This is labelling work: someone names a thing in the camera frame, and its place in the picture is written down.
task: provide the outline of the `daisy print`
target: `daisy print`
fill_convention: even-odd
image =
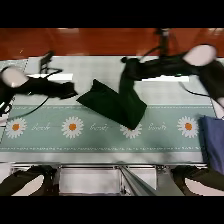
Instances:
[[[26,121],[23,118],[17,118],[9,121],[6,125],[6,135],[8,138],[17,138],[26,130]]]
[[[177,127],[186,138],[194,138],[198,135],[198,124],[193,118],[182,117],[179,119]]]
[[[63,122],[61,130],[66,138],[71,139],[82,134],[83,126],[83,121],[78,117],[69,117]]]
[[[125,135],[126,138],[135,138],[141,134],[142,125],[138,124],[138,126],[135,128],[135,130],[131,130],[129,128],[126,128],[123,125],[120,125],[120,131],[123,132],[123,135]]]

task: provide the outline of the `blue fabric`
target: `blue fabric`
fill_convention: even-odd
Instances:
[[[201,118],[209,165],[224,175],[224,120]]]

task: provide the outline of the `yellow flower center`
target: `yellow flower center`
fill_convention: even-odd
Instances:
[[[17,130],[19,130],[19,124],[14,124],[14,125],[12,126],[12,130],[13,130],[13,131],[17,131]]]
[[[70,124],[70,125],[69,125],[69,129],[70,129],[71,131],[74,131],[74,130],[76,129],[76,124]]]
[[[190,124],[190,123],[186,123],[186,124],[185,124],[185,128],[186,128],[188,131],[190,131],[190,130],[192,129],[192,124]]]

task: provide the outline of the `red-brown wooden surface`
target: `red-brown wooden surface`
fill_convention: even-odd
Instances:
[[[0,28],[0,60],[56,55],[142,55],[158,45],[153,28]],[[222,28],[173,28],[169,53],[183,52],[199,43],[217,47],[224,57]]]

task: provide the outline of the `dark green towel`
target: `dark green towel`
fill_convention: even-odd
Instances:
[[[121,75],[119,94],[96,79],[89,92],[77,99],[82,105],[134,130],[142,119],[147,105],[133,89],[134,81]]]

